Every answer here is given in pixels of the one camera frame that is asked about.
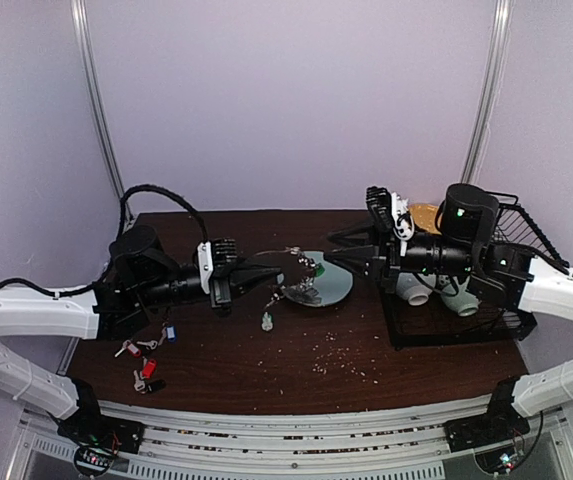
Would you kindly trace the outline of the grey leather key holder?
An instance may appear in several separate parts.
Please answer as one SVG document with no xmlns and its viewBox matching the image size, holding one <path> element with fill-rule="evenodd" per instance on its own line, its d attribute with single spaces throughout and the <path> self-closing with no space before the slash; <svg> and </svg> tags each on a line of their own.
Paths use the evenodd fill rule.
<svg viewBox="0 0 573 480">
<path fill-rule="evenodd" d="M 315 268 L 319 261 L 314 260 L 300 247 L 283 247 L 254 254 L 256 260 L 278 266 L 282 274 L 271 287 L 271 298 L 265 305 L 269 310 L 281 300 L 287 299 L 304 306 L 321 305 L 321 294 L 315 287 Z"/>
</svg>

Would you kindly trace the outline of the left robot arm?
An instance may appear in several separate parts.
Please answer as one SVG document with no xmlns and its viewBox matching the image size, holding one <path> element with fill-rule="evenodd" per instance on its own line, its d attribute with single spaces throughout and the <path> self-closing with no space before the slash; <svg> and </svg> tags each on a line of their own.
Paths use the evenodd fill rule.
<svg viewBox="0 0 573 480">
<path fill-rule="evenodd" d="M 11 336 L 62 336 L 126 341 L 150 323 L 150 314 L 207 301 L 227 315 L 234 299 L 275 279 L 276 266 L 238 256 L 231 239 L 204 241 L 192 264 L 162 248 L 155 229 L 137 225 L 110 245 L 113 275 L 89 287 L 40 291 L 23 279 L 0 283 L 0 340 Z M 89 444 L 110 433 L 92 387 L 51 373 L 0 341 L 0 390 L 51 414 Z"/>
</svg>

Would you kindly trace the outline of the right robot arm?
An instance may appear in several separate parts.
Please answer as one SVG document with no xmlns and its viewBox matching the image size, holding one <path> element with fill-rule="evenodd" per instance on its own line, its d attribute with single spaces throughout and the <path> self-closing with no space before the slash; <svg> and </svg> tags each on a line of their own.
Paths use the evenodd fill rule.
<svg viewBox="0 0 573 480">
<path fill-rule="evenodd" d="M 467 183 L 450 185 L 437 209 L 435 233 L 416 227 L 407 203 L 384 187 L 366 191 L 369 221 L 364 241 L 352 231 L 330 235 L 326 261 L 394 292 L 403 274 L 419 283 L 445 277 L 446 294 L 467 291 L 505 312 L 548 314 L 573 321 L 573 268 L 548 240 L 540 247 L 498 238 L 505 203 L 495 192 Z"/>
</svg>

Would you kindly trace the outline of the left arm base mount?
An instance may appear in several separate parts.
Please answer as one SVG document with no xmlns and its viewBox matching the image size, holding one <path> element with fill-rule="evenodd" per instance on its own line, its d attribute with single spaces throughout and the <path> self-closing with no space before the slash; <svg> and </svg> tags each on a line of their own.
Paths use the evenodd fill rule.
<svg viewBox="0 0 573 480">
<path fill-rule="evenodd" d="M 73 466 L 86 478 L 106 474 L 121 453 L 137 454 L 145 430 L 141 422 L 102 414 L 96 403 L 83 403 L 69 417 L 52 420 L 57 433 L 77 446 Z"/>
</svg>

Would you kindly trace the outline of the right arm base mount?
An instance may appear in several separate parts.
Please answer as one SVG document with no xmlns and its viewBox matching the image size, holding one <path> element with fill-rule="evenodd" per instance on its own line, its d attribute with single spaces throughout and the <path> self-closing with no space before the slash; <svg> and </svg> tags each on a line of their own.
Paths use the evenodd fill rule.
<svg viewBox="0 0 573 480">
<path fill-rule="evenodd" d="M 516 413 L 484 413 L 444 424 L 452 453 L 471 450 L 486 474 L 508 475 L 526 456 L 525 435 L 530 423 Z"/>
</svg>

